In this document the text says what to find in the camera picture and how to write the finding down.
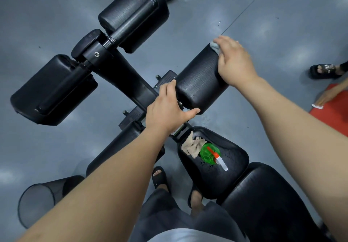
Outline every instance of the beige towel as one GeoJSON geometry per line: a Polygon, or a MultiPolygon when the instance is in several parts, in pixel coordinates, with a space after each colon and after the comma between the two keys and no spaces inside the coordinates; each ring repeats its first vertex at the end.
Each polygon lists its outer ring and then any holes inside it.
{"type": "Polygon", "coordinates": [[[194,139],[193,135],[194,132],[191,131],[191,134],[189,134],[185,142],[181,145],[181,150],[187,155],[191,155],[196,158],[203,145],[207,142],[205,141],[205,139],[202,139],[199,136],[194,139]]]}

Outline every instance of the concrete floor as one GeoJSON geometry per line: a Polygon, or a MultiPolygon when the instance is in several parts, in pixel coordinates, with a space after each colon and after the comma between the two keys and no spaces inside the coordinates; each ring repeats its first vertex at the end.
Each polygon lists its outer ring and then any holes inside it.
{"type": "MultiPolygon", "coordinates": [[[[34,183],[84,174],[120,132],[122,111],[134,104],[97,75],[99,87],[57,127],[16,114],[10,96],[55,54],[70,54],[87,32],[101,28],[98,14],[113,0],[1,0],[0,32],[0,237],[13,241],[25,230],[17,202],[34,183]]],[[[125,57],[148,81],[168,70],[179,73],[221,33],[239,40],[258,73],[296,104],[310,110],[329,80],[312,81],[306,70],[342,63],[348,54],[348,0],[174,0],[169,20],[134,54],[125,57]]],[[[244,148],[250,161],[273,166],[315,210],[273,151],[255,111],[233,88],[193,125],[205,126],[244,148]]],[[[178,205],[189,211],[191,180],[172,140],[158,162],[172,183],[178,205]]],[[[147,196],[153,191],[150,183],[147,196]]]]}

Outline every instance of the black sandal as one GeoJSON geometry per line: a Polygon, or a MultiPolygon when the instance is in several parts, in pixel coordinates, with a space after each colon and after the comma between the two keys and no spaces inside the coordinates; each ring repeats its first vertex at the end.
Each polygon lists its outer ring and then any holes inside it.
{"type": "Polygon", "coordinates": [[[199,189],[197,188],[197,186],[195,184],[192,185],[192,189],[189,195],[189,200],[187,200],[187,205],[189,206],[189,208],[191,208],[191,196],[192,196],[192,192],[193,191],[198,191],[200,194],[202,194],[199,189]]]}
{"type": "Polygon", "coordinates": [[[151,174],[151,178],[152,178],[152,182],[154,183],[155,189],[157,189],[157,187],[160,184],[165,184],[168,188],[169,193],[171,193],[171,190],[169,189],[169,185],[168,185],[168,181],[167,181],[167,175],[161,166],[156,166],[154,168],[154,170],[152,171],[152,174],[151,174]],[[160,170],[161,172],[154,176],[154,173],[158,170],[160,170]]]}
{"type": "Polygon", "coordinates": [[[311,66],[309,74],[312,79],[336,79],[341,75],[336,74],[336,66],[333,64],[317,64],[311,66]],[[322,73],[318,73],[318,66],[321,66],[322,73]]]}

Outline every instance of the red mat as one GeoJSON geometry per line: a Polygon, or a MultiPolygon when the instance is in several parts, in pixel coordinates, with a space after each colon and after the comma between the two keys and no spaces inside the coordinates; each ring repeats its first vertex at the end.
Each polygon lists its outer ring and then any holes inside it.
{"type": "MultiPolygon", "coordinates": [[[[337,84],[330,84],[326,90],[337,84]]],[[[348,136],[348,91],[339,93],[333,100],[326,103],[322,110],[313,108],[309,112],[312,116],[348,136]]]]}

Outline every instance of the black mesh trash can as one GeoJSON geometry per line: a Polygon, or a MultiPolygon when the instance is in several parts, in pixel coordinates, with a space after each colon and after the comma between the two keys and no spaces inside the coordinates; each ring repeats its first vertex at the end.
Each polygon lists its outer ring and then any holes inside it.
{"type": "Polygon", "coordinates": [[[75,175],[30,186],[18,202],[20,223],[25,228],[31,227],[83,180],[83,176],[75,175]]]}

